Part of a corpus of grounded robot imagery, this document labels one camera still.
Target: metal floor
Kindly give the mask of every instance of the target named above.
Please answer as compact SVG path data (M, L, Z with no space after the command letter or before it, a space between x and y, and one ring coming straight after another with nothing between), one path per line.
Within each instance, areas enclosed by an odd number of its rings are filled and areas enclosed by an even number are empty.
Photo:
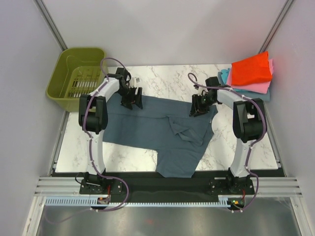
M59 221L81 209L45 206L44 211L49 220ZM124 207L113 212L87 211L56 225L42 217L38 230L38 236L301 235L290 198L258 198L243 213L233 214L214 207Z

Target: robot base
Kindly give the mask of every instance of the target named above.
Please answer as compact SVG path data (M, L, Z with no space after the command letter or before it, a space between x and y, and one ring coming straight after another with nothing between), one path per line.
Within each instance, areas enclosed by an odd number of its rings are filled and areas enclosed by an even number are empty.
M210 179L209 185L212 195L246 195L254 194L254 187L250 175L246 177L235 177L230 168L225 179Z

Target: red cloth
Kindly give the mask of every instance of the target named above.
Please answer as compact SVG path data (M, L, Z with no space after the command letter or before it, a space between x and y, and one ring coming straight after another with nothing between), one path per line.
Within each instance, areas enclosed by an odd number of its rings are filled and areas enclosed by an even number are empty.
M232 85L251 85L269 82L271 79L268 52L232 63Z

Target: black motor joint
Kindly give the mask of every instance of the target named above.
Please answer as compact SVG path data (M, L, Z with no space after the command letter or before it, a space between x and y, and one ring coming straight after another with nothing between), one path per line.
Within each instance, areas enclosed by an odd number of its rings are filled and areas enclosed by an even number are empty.
M207 87L226 87L219 83L217 76L210 77L206 80ZM217 89L207 89L208 91L203 91L202 94L194 94L192 96L192 105L190 110L191 117L197 117L206 114L210 110L210 106L217 103Z

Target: blue cloth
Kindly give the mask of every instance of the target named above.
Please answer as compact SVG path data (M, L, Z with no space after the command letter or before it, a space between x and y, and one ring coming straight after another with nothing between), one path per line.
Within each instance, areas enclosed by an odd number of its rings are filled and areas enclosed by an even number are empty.
M129 110L120 102L118 94L107 102L103 141L156 150L157 172L164 177L191 177L213 136L216 106L193 118L188 102L142 96L143 110L136 106Z
M222 81L223 81L223 83L224 83L225 85L226 85L227 77L228 77L228 74L230 73L230 70L231 70L231 68L228 68L227 70L226 70L226 69L221 70L221 73L222 73L222 75L221 75ZM239 89L239 88L234 88L234 90L237 91L237 92L249 92L249 91L247 91L247 90L245 90L245 89Z
M229 74L230 69L227 70L222 70L221 72L218 73L218 80L221 85L225 85L227 81L227 76ZM260 98L261 100L265 102L270 101L270 91L268 89L266 94L263 93L258 93L258 92L251 92L243 89L234 89L235 91L239 92L240 94L250 97L250 98Z

